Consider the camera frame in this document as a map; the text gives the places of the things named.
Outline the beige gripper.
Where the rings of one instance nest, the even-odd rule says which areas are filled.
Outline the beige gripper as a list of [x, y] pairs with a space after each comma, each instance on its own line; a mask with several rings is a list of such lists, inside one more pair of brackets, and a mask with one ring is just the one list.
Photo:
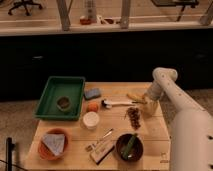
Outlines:
[[148, 95], [144, 95], [143, 111], [150, 116], [153, 116], [157, 110], [158, 102], [152, 100]]

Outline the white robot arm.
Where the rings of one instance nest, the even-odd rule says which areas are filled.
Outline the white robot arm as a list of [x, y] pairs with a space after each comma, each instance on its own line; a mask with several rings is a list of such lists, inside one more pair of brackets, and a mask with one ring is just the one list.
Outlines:
[[213, 171], [213, 116], [182, 90], [172, 68], [157, 67], [146, 95], [165, 93], [177, 110], [173, 119], [169, 171]]

